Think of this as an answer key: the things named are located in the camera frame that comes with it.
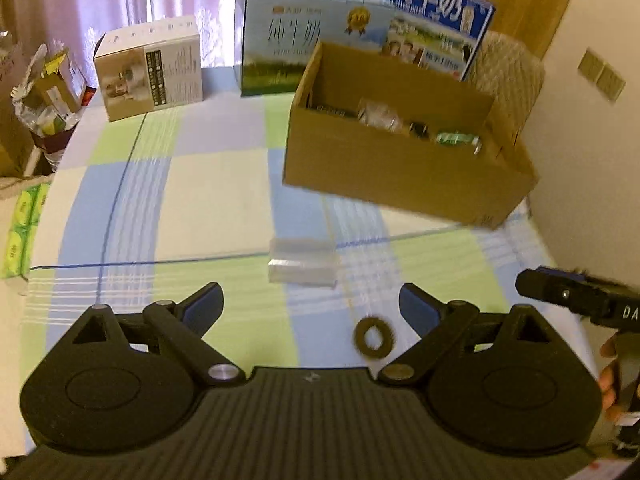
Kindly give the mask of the person right hand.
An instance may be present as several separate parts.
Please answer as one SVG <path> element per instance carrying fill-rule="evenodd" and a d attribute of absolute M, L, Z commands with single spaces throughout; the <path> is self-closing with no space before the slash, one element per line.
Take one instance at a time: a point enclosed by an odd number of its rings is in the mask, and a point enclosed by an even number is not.
<path fill-rule="evenodd" d="M 608 365 L 601 370 L 598 384 L 602 393 L 602 411 L 610 422 L 617 422 L 623 415 L 623 410 L 617 402 L 620 393 L 620 366 L 617 362 L 617 335 L 608 338 L 600 348 L 600 356 L 609 359 Z"/>

